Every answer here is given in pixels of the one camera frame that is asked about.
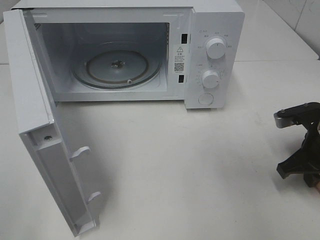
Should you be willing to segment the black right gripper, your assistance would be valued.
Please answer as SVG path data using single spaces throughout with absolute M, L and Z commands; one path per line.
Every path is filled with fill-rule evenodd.
M 304 172 L 320 173 L 320 122 L 312 123 L 302 142 L 303 160 L 297 157 L 289 157 L 277 165 L 277 172 L 282 179 L 293 174 Z

